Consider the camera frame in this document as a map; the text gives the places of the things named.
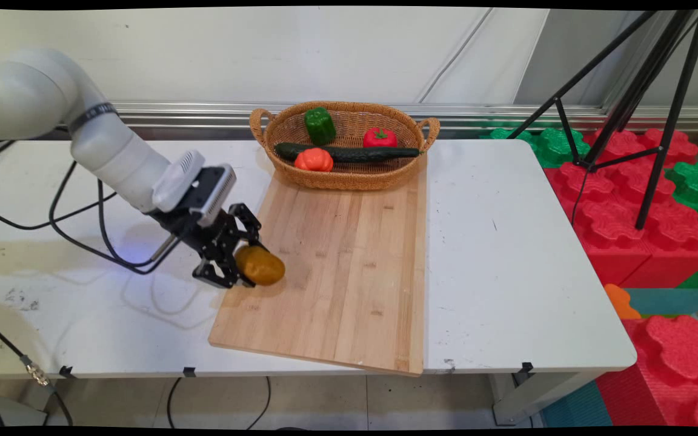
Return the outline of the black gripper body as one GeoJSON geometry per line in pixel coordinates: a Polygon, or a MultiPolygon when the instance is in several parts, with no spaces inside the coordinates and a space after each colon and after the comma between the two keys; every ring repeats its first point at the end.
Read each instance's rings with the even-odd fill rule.
{"type": "Polygon", "coordinates": [[[188,207],[178,207],[170,212],[155,211],[153,218],[203,259],[215,262],[222,269],[236,270],[234,251],[240,240],[236,218],[241,210],[241,205],[232,205],[227,211],[221,209],[208,226],[199,225],[199,213],[191,212],[188,207]]]}

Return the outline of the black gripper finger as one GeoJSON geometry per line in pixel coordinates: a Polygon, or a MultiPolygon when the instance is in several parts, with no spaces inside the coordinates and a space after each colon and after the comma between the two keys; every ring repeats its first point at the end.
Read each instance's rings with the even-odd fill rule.
{"type": "Polygon", "coordinates": [[[235,254],[241,243],[259,246],[266,252],[268,248],[260,240],[261,222],[243,202],[229,206],[228,209],[228,252],[235,254]]]}
{"type": "Polygon", "coordinates": [[[256,286],[253,281],[241,273],[235,261],[230,262],[230,264],[217,265],[210,259],[201,259],[192,271],[192,277],[219,289],[232,289],[235,285],[253,289],[256,286]]]}

